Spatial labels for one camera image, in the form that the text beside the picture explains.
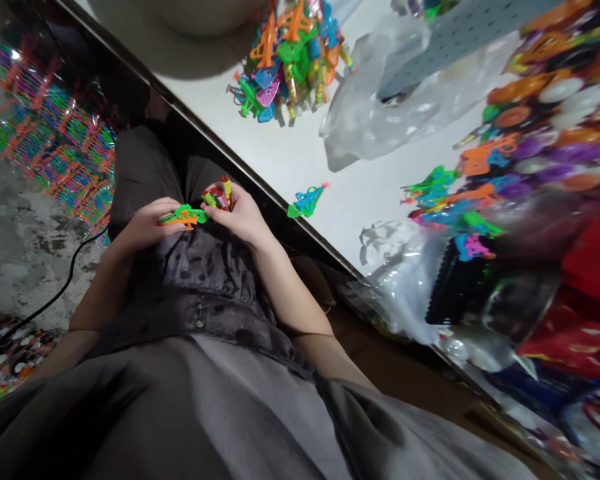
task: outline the plastic bag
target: plastic bag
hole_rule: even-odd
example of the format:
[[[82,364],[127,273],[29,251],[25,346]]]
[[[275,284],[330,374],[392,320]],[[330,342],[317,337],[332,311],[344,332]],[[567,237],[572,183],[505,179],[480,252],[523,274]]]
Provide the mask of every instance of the plastic bag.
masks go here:
[[[426,51],[430,35],[424,21],[389,15],[356,42],[357,71],[340,86],[320,129],[336,155],[373,160],[446,127],[488,94],[517,44],[517,34],[508,35],[429,76],[409,96],[382,104],[381,79]]]
[[[405,230],[399,228],[398,224],[402,223],[408,224],[380,222],[382,225],[379,227],[401,235]],[[397,255],[386,260],[364,281],[350,282],[346,287],[377,312],[374,325],[378,330],[410,337],[423,345],[432,345],[437,338],[437,328],[425,322],[425,315],[447,238],[438,231],[427,230],[416,224],[412,224],[409,230],[411,235],[403,240]],[[368,252],[370,248],[386,252],[378,249],[375,241],[366,240],[376,236],[382,238],[380,244],[386,245],[389,237],[385,233],[370,235],[369,232],[366,230],[363,233],[363,252]],[[373,258],[383,261],[384,253]]]
[[[507,231],[496,241],[498,258],[557,261],[600,214],[600,197],[540,190],[520,199],[496,202],[483,213]]]

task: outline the table surface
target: table surface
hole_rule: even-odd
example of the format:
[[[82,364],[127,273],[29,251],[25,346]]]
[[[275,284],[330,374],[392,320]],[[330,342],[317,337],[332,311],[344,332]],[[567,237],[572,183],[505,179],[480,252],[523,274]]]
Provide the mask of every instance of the table surface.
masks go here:
[[[249,176],[256,174],[252,179],[265,190],[273,190],[292,203],[297,192],[329,182],[331,188],[322,195],[315,214],[306,222],[322,236],[319,241],[326,241],[350,264],[344,262],[348,269],[362,275],[373,270],[361,262],[362,230],[376,221],[406,219],[410,207],[400,205],[400,187],[424,180],[438,165],[456,166],[459,152],[452,150],[452,145],[481,124],[484,102],[444,130],[384,157],[358,160],[346,167],[335,165],[318,134],[327,112],[325,106],[304,113],[292,127],[278,121],[260,124],[254,118],[240,116],[239,107],[226,89],[235,85],[232,77],[236,70],[242,71],[244,40],[251,31],[202,43],[174,34],[134,6],[133,0],[60,3],[74,12],[77,5],[83,10],[79,17],[86,13],[114,36],[212,132],[209,135],[201,130],[224,154],[234,161],[236,156],[241,159]],[[390,12],[389,4],[389,0],[364,0],[360,4],[342,26],[350,46]],[[335,90],[334,82],[331,96]]]

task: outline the black cable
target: black cable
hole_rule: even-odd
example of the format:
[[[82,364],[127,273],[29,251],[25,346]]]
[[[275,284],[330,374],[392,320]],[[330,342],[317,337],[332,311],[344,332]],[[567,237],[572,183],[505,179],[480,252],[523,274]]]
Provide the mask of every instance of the black cable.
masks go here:
[[[52,304],[56,300],[58,300],[58,298],[60,298],[60,295],[62,295],[65,292],[65,290],[68,288],[69,284],[71,284],[71,279],[73,278],[73,268],[75,266],[75,260],[76,260],[76,258],[78,256],[78,253],[82,249],[82,247],[84,247],[86,244],[88,244],[88,243],[96,240],[100,236],[104,235],[104,233],[108,230],[108,228],[109,227],[105,227],[105,229],[102,230],[102,232],[98,233],[94,237],[91,237],[90,239],[85,240],[84,242],[82,242],[78,246],[78,248],[76,248],[75,252],[73,252],[73,257],[71,258],[71,266],[69,267],[69,278],[67,279],[67,281],[64,284],[64,286],[60,289],[60,291],[58,293],[55,294],[55,296],[51,300],[49,300],[48,302],[46,302],[42,307],[40,307],[38,310],[36,310],[34,313],[32,313],[30,316],[28,316],[24,320],[20,320],[8,332],[6,332],[4,335],[2,335],[2,337],[0,338],[0,347],[2,345],[4,345],[13,336],[13,334],[15,332],[17,332],[22,327],[24,327],[26,324],[28,324],[29,322],[31,322],[34,318],[36,318],[38,315],[40,315],[42,312],[44,312],[44,310],[46,310],[50,306],[52,306]]]

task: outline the person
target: person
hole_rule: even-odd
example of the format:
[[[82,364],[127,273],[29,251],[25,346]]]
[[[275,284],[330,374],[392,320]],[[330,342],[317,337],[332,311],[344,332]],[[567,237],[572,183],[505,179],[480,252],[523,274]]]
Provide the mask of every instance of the person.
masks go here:
[[[193,231],[158,226],[220,175],[191,158],[183,191],[150,128],[120,134],[111,245],[68,332],[0,399],[0,479],[533,478],[378,392],[242,187]]]

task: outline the gray pegboard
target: gray pegboard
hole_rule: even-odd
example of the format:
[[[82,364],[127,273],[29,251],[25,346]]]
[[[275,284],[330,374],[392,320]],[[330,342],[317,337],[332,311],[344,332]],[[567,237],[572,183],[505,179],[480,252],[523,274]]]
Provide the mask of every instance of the gray pegboard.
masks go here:
[[[461,0],[431,22],[431,42],[422,55],[385,72],[378,98],[390,98],[480,47],[520,28],[562,0]]]

